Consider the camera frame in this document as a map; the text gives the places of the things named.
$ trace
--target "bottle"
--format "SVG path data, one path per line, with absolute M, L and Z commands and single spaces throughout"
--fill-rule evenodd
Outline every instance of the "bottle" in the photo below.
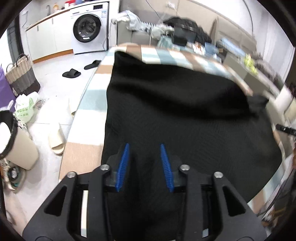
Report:
M 57 3 L 54 3 L 54 11 L 56 12 L 57 10 L 59 10 L 59 6 L 57 5 Z

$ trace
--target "white washing machine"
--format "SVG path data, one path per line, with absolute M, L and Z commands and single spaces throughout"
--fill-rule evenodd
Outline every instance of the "white washing machine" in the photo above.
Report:
M 76 7 L 70 15 L 74 54 L 108 50 L 109 2 Z

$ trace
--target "washing machine door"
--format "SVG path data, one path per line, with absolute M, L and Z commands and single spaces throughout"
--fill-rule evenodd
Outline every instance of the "washing machine door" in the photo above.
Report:
M 101 20 L 94 14 L 84 14 L 80 16 L 73 26 L 75 38 L 82 43 L 94 40 L 101 30 Z

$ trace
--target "wall outlet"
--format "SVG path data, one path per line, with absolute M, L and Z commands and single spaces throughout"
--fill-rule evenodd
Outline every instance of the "wall outlet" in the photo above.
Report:
M 175 9 L 175 4 L 171 2 L 167 2 L 167 7 L 170 9 Z

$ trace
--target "metal bolt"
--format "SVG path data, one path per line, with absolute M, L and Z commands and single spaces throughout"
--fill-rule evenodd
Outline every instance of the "metal bolt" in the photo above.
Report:
M 67 177 L 68 178 L 73 178 L 76 176 L 76 172 L 68 172 Z
M 214 176 L 215 176 L 216 178 L 221 178 L 221 177 L 223 177 L 223 173 L 222 173 L 222 172 L 215 172 L 215 173 L 214 173 Z
M 107 164 L 104 164 L 104 165 L 101 165 L 101 166 L 100 166 L 100 169 L 101 169 L 102 171 L 107 171 L 107 170 L 109 170 L 109 168 L 110 168 L 110 166 L 107 165 Z
M 190 166 L 188 166 L 188 165 L 186 165 L 186 164 L 182 164 L 182 165 L 180 166 L 180 169 L 181 169 L 182 171 L 188 171 L 188 170 L 190 169 Z

